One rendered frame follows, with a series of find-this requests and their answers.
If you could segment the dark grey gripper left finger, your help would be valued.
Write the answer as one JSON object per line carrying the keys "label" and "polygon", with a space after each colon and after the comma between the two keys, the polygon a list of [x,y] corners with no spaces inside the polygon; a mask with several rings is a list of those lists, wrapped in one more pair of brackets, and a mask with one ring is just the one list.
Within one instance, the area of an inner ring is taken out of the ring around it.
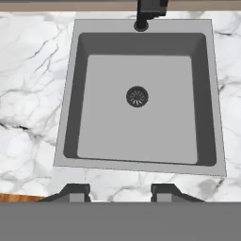
{"label": "dark grey gripper left finger", "polygon": [[41,202],[91,202],[90,184],[66,184],[59,193],[42,199]]}

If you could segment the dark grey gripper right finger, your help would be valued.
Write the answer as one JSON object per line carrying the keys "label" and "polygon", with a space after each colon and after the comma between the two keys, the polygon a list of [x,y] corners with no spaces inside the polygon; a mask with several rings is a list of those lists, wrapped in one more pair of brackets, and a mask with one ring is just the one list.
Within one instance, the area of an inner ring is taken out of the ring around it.
{"label": "dark grey gripper right finger", "polygon": [[152,184],[151,192],[151,202],[202,202],[183,193],[175,184]]}

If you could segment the grey kitchen sink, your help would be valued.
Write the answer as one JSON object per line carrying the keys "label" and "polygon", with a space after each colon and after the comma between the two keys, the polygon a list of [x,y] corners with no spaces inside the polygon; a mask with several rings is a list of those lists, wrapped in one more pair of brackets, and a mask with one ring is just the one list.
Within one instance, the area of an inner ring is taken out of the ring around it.
{"label": "grey kitchen sink", "polygon": [[57,167],[223,176],[209,20],[77,20]]}

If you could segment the black sink tap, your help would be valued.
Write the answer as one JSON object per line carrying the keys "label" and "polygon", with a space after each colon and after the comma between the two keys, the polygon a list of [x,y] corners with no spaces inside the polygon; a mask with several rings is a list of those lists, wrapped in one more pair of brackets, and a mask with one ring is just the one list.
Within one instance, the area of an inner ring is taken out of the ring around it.
{"label": "black sink tap", "polygon": [[169,0],[137,0],[137,19],[134,29],[144,32],[149,28],[148,21],[167,14]]}

